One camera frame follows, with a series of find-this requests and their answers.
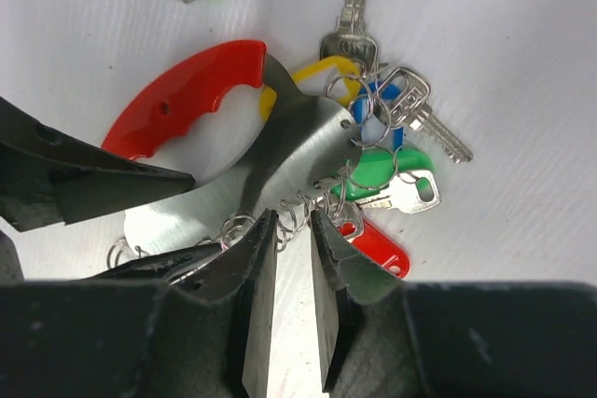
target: key head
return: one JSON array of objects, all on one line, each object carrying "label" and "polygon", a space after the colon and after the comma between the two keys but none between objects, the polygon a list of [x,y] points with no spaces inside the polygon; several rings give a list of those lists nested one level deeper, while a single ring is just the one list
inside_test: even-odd
[{"label": "key head", "polygon": [[365,231],[363,214],[354,202],[344,202],[340,215],[332,219],[332,224],[340,228],[346,228],[346,226],[350,228],[350,231],[342,233],[346,240],[358,238]]},{"label": "key head", "polygon": [[387,188],[393,208],[403,213],[420,213],[439,205],[436,177],[429,170],[401,172]]},{"label": "key head", "polygon": [[377,52],[377,44],[369,36],[336,31],[325,35],[321,40],[319,59],[344,56],[362,62],[370,72],[377,64]]},{"label": "key head", "polygon": [[[388,105],[390,109],[390,128],[393,130],[410,124],[409,120],[414,117],[413,113],[418,112],[431,96],[431,86],[422,76],[406,67],[398,67],[387,76],[380,89],[384,89],[390,83],[397,80],[404,80],[406,87],[398,98]],[[380,107],[376,107],[375,116],[384,125],[388,124],[388,117]]]}]

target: key tag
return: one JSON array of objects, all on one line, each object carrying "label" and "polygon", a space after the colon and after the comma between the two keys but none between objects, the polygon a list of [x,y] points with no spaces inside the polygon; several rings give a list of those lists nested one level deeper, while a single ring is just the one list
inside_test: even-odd
[{"label": "key tag", "polygon": [[[375,92],[377,89],[376,83],[369,83],[369,88],[371,89],[371,92]],[[398,87],[395,84],[389,84],[382,91],[382,100],[384,100],[386,103],[392,103],[396,100],[396,98],[398,98],[400,93],[400,87]],[[361,90],[359,90],[358,95],[367,95],[367,92],[364,88],[362,88]],[[367,116],[367,110],[368,102],[366,99],[361,99],[357,101],[353,106],[354,120],[356,120],[357,123],[363,123]],[[363,141],[365,143],[376,142],[383,135],[383,132],[385,131],[385,126],[386,125],[382,124],[379,121],[379,119],[377,119],[375,116],[371,117],[371,119],[368,120],[367,123],[365,123],[361,128]],[[390,132],[390,135],[392,139],[392,149],[398,149],[400,146],[402,146],[402,143],[404,141],[404,131],[402,128],[392,130]]]},{"label": "key tag", "polygon": [[[331,80],[341,77],[343,83],[336,83],[332,94],[334,98],[338,98],[338,103],[346,107],[360,89],[359,82],[346,77],[347,75],[359,75],[356,64],[348,58],[330,56],[296,71],[292,74],[292,79],[303,92],[321,95]],[[270,116],[275,101],[276,93],[273,89],[263,90],[259,100],[259,113],[264,121]]]},{"label": "key tag", "polygon": [[353,232],[350,224],[340,228],[340,233],[344,238],[382,268],[392,272],[399,279],[404,279],[407,276],[410,271],[409,255],[368,219],[364,220],[363,233],[350,241]]},{"label": "key tag", "polygon": [[[354,180],[360,185],[384,185],[395,174],[395,167],[393,161],[393,153],[384,148],[370,148],[363,152],[361,160],[354,169],[346,184],[346,199],[355,201],[366,199],[374,196],[380,192],[380,189],[365,189],[357,186],[351,180]],[[433,162],[423,151],[416,148],[405,147],[396,154],[397,167],[401,172],[409,172],[412,170],[428,170],[433,171]],[[416,186],[422,191],[427,188],[426,180],[422,180]],[[340,186],[331,188],[332,194],[340,195]]]}]

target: yellow key tag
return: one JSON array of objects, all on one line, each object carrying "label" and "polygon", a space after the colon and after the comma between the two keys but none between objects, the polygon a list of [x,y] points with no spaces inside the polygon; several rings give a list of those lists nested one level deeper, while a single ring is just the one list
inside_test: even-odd
[{"label": "yellow key tag", "polygon": [[[360,75],[358,67],[354,62],[342,56],[329,56],[296,71],[292,79],[300,90],[307,95],[325,95],[326,86],[340,75]],[[338,103],[346,107],[356,98],[361,84],[349,78],[343,78],[342,82],[334,85],[331,91],[332,98],[337,98]],[[270,88],[263,90],[259,99],[259,114],[263,120],[267,120],[271,114],[273,104],[276,102],[276,92]]]}]

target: key ring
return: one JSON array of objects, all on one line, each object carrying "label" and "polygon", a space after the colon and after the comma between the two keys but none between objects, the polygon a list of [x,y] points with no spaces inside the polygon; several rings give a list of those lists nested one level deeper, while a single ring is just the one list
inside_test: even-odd
[{"label": "key ring", "polygon": [[392,155],[392,166],[394,168],[394,172],[392,173],[392,176],[390,176],[390,178],[383,184],[381,184],[381,185],[362,185],[362,184],[359,184],[358,182],[356,182],[356,180],[353,179],[353,173],[354,173],[354,170],[356,170],[356,167],[354,167],[352,169],[352,171],[350,171],[350,169],[351,169],[350,160],[346,161],[346,166],[344,167],[344,169],[346,170],[347,173],[350,172],[350,174],[348,174],[347,180],[354,186],[357,186],[364,190],[383,190],[383,189],[385,189],[386,187],[388,187],[390,185],[392,180],[396,176],[399,175],[397,154],[398,154],[398,151],[403,148],[403,146],[404,145],[399,146],[395,151],[392,151],[391,149],[385,148],[378,144],[376,144],[374,147],[368,148],[368,149],[379,148],[379,149],[382,149],[383,151],[387,151],[388,153],[390,153],[390,155]]},{"label": "key ring", "polygon": [[[386,104],[386,102],[384,102],[382,100],[382,98],[378,95],[377,91],[376,92],[372,92],[372,99],[373,99],[373,103],[377,104],[381,108],[381,110],[385,113],[385,116],[387,118],[387,124],[384,125],[385,129],[383,131],[382,136],[379,139],[377,139],[375,142],[373,142],[372,144],[365,144],[362,141],[357,141],[354,138],[351,138],[351,142],[353,144],[355,144],[357,146],[360,146],[363,149],[369,149],[369,148],[373,148],[373,147],[377,146],[378,144],[380,144],[388,136],[388,134],[390,133],[390,130],[392,130],[391,123],[390,123],[390,117],[391,117],[391,114],[392,114],[390,112],[390,106],[388,106]],[[365,117],[365,119],[361,123],[358,123],[357,125],[358,126],[364,126],[365,123],[367,122],[367,120],[368,120],[368,118]]]},{"label": "key ring", "polygon": [[120,266],[120,258],[122,257],[127,248],[130,249],[131,252],[136,254],[137,258],[149,256],[149,253],[141,249],[141,247],[134,246],[134,248],[132,248],[125,237],[120,237],[116,241],[114,241],[114,244],[110,246],[110,249],[108,250],[108,253],[105,257],[105,265],[108,269],[113,269]]},{"label": "key ring", "polygon": [[288,211],[288,214],[290,214],[290,219],[292,220],[292,228],[286,227],[285,225],[282,224],[282,222],[280,222],[280,228],[282,229],[282,231],[285,234],[289,233],[290,239],[292,240],[293,238],[295,238],[297,236],[297,229],[299,228],[299,222],[297,221],[297,214],[295,213],[295,210],[290,206],[290,204],[288,204],[286,199],[282,199],[280,201],[280,207],[284,207]]},{"label": "key ring", "polygon": [[249,223],[251,223],[251,225],[257,221],[250,214],[236,214],[224,221],[224,224],[222,224],[222,227],[220,228],[220,245],[222,246],[223,250],[227,251],[232,243],[232,240],[229,241],[230,232],[233,230],[238,231],[243,229],[243,226],[232,226],[233,223],[242,219],[247,220]]},{"label": "key ring", "polygon": [[347,180],[346,180],[346,176],[348,175],[348,172],[346,172],[346,174],[341,173],[340,174],[340,182],[341,182],[341,188],[340,188],[340,197],[338,200],[338,204],[336,204],[336,211],[331,215],[331,221],[335,221],[336,219],[338,219],[338,217],[340,216],[340,214],[342,213],[342,208],[344,207],[344,204],[346,203],[346,188],[347,188]]},{"label": "key ring", "polygon": [[[354,81],[357,81],[363,87],[363,89],[365,89],[365,95],[359,95],[359,96],[357,96],[354,100],[352,100],[346,106],[346,109],[348,110],[348,112],[352,113],[353,105],[356,102],[356,100],[359,99],[359,98],[361,98],[361,97],[367,97],[369,108],[368,108],[368,111],[367,111],[367,116],[363,120],[363,123],[364,123],[374,113],[375,100],[373,98],[373,92],[371,91],[371,89],[368,86],[368,84],[365,83],[365,81],[363,80],[363,77],[361,75],[344,74],[344,75],[338,75],[338,76],[334,77],[329,82],[329,84],[327,85],[326,96],[327,96],[327,98],[330,98],[331,91],[334,89],[334,86],[336,86],[336,83],[338,83],[339,81],[342,81],[342,79],[344,79],[344,78],[346,78],[346,79],[352,79]],[[363,123],[352,123],[352,124],[351,123],[346,123],[344,125],[344,128],[345,129],[348,129],[348,128],[361,128],[363,126]]]}]

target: green key tag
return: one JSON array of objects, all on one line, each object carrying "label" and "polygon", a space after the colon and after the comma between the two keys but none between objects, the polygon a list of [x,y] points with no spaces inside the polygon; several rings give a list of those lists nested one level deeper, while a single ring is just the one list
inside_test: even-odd
[{"label": "green key tag", "polygon": [[[405,148],[398,151],[396,156],[398,168],[400,172],[409,172],[411,170],[429,170],[433,171],[433,162],[423,152],[415,148]],[[361,185],[383,185],[394,174],[394,164],[392,155],[383,149],[372,149],[365,151],[361,156],[356,169],[354,169],[351,176],[357,183]],[[422,179],[417,183],[417,189],[423,191],[429,183],[426,179]],[[332,194],[340,196],[340,185],[332,188]],[[355,201],[369,198],[377,195],[380,190],[366,190],[358,187],[350,181],[346,185],[346,199]]]}]

